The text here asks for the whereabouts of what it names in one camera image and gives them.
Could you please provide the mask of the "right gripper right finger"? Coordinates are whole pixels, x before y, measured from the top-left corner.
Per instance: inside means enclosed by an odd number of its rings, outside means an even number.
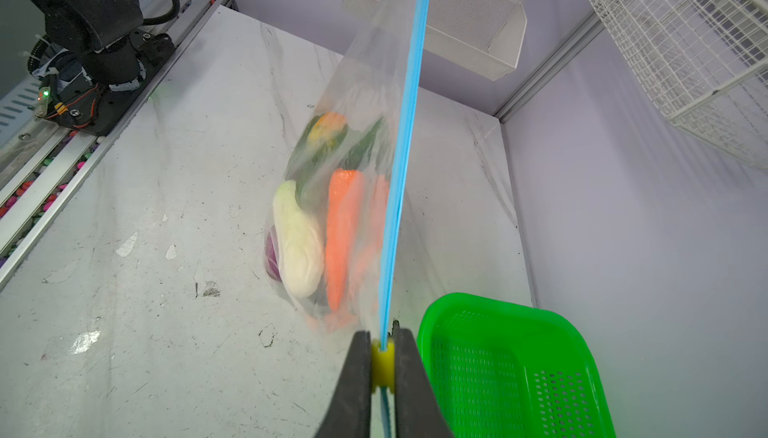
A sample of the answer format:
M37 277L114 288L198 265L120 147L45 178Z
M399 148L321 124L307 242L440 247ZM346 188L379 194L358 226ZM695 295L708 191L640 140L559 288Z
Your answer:
M397 437L453 437L438 406L413 333L393 322Z

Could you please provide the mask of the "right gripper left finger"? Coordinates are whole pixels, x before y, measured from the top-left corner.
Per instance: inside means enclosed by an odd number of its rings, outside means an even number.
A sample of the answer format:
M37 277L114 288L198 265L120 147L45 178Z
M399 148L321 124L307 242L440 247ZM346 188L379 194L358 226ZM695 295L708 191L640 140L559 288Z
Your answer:
M372 343L354 333L316 438L368 438L371 431Z

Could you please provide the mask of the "green plastic basket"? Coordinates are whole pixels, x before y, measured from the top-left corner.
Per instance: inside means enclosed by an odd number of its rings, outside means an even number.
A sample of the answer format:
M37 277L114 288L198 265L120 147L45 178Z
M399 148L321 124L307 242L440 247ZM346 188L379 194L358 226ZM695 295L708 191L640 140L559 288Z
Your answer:
M464 293L431 304L418 348L456 437L613 437L593 355L560 315Z

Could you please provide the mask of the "white toy radish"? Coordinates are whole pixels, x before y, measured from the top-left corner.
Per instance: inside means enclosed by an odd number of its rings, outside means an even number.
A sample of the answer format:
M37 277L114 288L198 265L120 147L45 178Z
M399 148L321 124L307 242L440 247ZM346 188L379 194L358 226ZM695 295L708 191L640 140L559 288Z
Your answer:
M272 202L277 234L278 269L288 293L296 299L313 295L324 272L323 236L317 219L296 200L297 183L283 182Z

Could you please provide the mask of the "purple toy onion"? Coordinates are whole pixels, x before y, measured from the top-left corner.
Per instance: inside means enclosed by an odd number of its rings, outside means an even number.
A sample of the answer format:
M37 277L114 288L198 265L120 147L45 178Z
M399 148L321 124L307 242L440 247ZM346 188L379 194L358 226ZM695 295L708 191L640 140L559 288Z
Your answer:
M264 244L264 262L265 269L268 276L278 283L282 282L279 271L279 259L277 247L275 245L276 231L274 227L271 227L269 232L265 234Z

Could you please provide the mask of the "clear zip bag blue zipper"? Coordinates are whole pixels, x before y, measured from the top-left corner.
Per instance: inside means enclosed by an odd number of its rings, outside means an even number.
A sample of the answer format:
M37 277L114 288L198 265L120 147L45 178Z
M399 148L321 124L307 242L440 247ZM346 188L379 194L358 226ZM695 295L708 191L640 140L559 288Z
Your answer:
M395 262L430 0L379 0L288 158L264 267L312 327L390 350Z

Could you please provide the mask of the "orange toy carrot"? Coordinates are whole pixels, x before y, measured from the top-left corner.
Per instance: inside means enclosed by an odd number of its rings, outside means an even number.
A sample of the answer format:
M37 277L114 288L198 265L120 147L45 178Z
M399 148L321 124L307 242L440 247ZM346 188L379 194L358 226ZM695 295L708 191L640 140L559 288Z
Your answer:
M364 177L360 171L333 172L328 188L325 246L326 293L333 312L340 309L344 296L363 194Z

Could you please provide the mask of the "green toy leafy vegetable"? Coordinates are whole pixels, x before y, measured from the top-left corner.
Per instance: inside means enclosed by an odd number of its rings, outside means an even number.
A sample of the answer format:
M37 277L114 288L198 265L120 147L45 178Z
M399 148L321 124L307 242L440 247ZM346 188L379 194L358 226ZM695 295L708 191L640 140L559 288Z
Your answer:
M344 170L363 170L388 142L386 119L380 117L352 146L342 162Z

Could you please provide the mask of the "yellow green toy corn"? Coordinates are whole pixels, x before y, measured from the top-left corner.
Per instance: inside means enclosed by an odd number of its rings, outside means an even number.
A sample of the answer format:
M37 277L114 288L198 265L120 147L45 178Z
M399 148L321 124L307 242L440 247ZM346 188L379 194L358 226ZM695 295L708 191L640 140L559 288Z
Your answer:
M341 145L348 132L346 118L334 112L316 116L305 129L296 181L296 200L305 210L313 210L321 201L322 188L329 176L326 162Z

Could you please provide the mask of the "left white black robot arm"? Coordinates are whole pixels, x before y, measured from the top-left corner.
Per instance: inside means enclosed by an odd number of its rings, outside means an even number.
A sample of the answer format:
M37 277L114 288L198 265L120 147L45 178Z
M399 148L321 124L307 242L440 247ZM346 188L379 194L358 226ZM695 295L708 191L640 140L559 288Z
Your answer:
M139 78L129 35L143 22L138 0L30 0L45 16L52 41L72 52L89 79L123 85Z

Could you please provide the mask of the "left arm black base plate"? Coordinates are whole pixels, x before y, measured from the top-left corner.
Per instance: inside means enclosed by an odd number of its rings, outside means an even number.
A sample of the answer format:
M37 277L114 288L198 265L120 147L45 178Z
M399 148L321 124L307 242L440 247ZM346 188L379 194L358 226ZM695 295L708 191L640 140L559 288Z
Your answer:
M28 60L28 71L37 80L33 117L96 137L106 136L116 127L175 52L169 35L134 31L126 38L124 49L136 60L137 77L107 84L88 73L74 53L54 48L44 36Z

